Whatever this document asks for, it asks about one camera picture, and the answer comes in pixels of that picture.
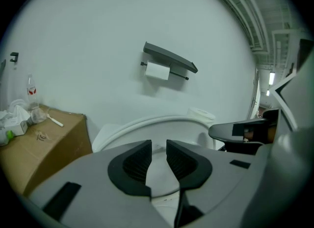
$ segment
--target white wall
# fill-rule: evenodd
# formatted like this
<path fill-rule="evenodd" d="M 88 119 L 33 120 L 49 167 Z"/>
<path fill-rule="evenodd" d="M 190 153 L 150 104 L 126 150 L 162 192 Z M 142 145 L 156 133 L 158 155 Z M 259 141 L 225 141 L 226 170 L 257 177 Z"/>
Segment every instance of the white wall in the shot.
<path fill-rule="evenodd" d="M 147 79 L 145 42 L 192 61 L 189 81 Z M 87 115 L 93 140 L 105 123 L 182 113 L 195 106 L 218 122 L 244 120 L 255 62 L 220 0 L 31 0 L 12 22 L 0 58 L 19 52 L 2 77 L 1 108 L 26 99 L 29 72 L 42 103 Z"/>

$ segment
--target toilet paper roll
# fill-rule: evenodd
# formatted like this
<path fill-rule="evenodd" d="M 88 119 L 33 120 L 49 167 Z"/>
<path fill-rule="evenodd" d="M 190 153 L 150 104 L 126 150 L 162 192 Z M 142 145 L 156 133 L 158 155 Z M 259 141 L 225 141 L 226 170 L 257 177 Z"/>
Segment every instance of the toilet paper roll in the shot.
<path fill-rule="evenodd" d="M 187 110 L 187 115 L 194 117 L 206 123 L 207 125 L 212 125 L 216 120 L 216 117 L 213 114 L 210 114 L 207 111 L 194 107 L 191 107 Z"/>
<path fill-rule="evenodd" d="M 170 67 L 162 64 L 148 61 L 146 66 L 145 75 L 161 80 L 168 80 L 170 73 Z"/>

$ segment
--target fluorescent light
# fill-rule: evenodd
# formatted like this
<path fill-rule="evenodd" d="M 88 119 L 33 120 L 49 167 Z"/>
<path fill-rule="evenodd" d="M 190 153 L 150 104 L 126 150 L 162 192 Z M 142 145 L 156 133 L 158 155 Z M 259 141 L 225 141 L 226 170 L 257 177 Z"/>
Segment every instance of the fluorescent light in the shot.
<path fill-rule="evenodd" d="M 275 79 L 275 73 L 274 72 L 270 72 L 269 73 L 269 85 L 273 85 L 274 79 Z"/>

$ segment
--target bottle cap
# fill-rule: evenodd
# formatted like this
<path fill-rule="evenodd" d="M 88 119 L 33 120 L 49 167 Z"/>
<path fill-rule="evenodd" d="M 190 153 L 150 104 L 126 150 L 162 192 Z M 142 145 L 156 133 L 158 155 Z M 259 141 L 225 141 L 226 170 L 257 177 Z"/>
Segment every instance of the bottle cap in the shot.
<path fill-rule="evenodd" d="M 11 130 L 8 130 L 8 131 L 6 132 L 6 137 L 7 137 L 9 140 L 13 139 L 13 137 L 14 137 L 13 132 L 12 132 Z"/>

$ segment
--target white pipe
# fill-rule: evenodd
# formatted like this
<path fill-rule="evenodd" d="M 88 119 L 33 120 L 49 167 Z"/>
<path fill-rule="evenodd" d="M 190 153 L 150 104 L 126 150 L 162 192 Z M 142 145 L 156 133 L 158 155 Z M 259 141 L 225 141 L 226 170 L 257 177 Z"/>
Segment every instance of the white pipe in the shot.
<path fill-rule="evenodd" d="M 267 54 L 269 54 L 270 53 L 270 45 L 269 45 L 269 38 L 268 38 L 268 33 L 267 33 L 265 21 L 264 21 L 264 19 L 262 17 L 262 13 L 261 13 L 260 8 L 257 5 L 256 1 L 255 0 L 250 0 L 250 1 L 251 1 L 252 5 L 254 7 L 255 12 L 257 13 L 259 21 L 260 21 L 260 23 L 262 25 L 262 30 L 263 30 L 263 34 L 265 36 L 265 42 L 266 42 L 266 50 L 265 50 L 265 52 L 267 52 Z"/>
<path fill-rule="evenodd" d="M 247 30 L 249 32 L 252 45 L 254 46 L 254 37 L 253 37 L 252 31 L 251 31 L 251 28 L 250 28 L 249 24 L 247 23 L 244 15 L 242 14 L 242 12 L 239 10 L 238 6 L 232 0 L 227 0 L 227 1 L 232 5 L 232 7 L 237 11 L 237 13 L 242 18 L 242 21 L 244 22 L 244 24 L 245 24 L 245 26 L 246 26 L 246 28 L 247 28 Z"/>
<path fill-rule="evenodd" d="M 248 5 L 246 4 L 245 0 L 239 0 L 241 2 L 241 4 L 243 5 L 244 9 L 246 10 L 248 16 L 250 17 L 250 20 L 252 21 L 253 23 L 253 27 L 256 31 L 256 34 L 257 34 L 257 38 L 259 40 L 259 43 L 260 43 L 260 47 L 261 49 L 264 49 L 264 45 L 263 45 L 263 42 L 262 42 L 262 36 L 261 36 L 261 32 L 259 31 L 259 27 L 254 19 L 254 16 L 252 14 L 252 11 L 250 10 L 250 8 L 248 7 Z"/>
<path fill-rule="evenodd" d="M 205 127 L 210 127 L 209 125 L 207 125 L 206 123 L 202 122 L 201 120 L 198 120 L 194 117 L 188 117 L 188 116 L 166 116 L 166 117 L 159 117 L 159 118 L 154 118 L 154 119 L 150 119 L 147 121 L 143 121 L 143 122 L 139 122 L 138 124 L 135 125 L 131 125 L 128 124 L 129 127 L 126 128 L 126 126 L 122 126 L 121 131 L 116 132 L 114 135 L 110 136 L 108 139 L 106 139 L 102 144 L 100 144 L 98 147 L 93 147 L 93 152 L 99 152 L 101 150 L 103 150 L 106 146 L 108 146 L 110 143 L 112 143 L 114 140 L 118 139 L 119 137 L 135 130 L 138 129 L 142 126 L 147 126 L 147 125 L 151 125 L 151 124 L 155 124 L 155 123 L 160 123 L 160 122 L 164 122 L 164 121 L 176 121 L 176 120 L 188 120 L 188 121 L 192 121 L 192 122 L 196 122 L 196 123 L 200 123 L 202 125 L 204 125 Z M 213 149 L 216 149 L 216 141 L 215 139 L 213 140 Z"/>

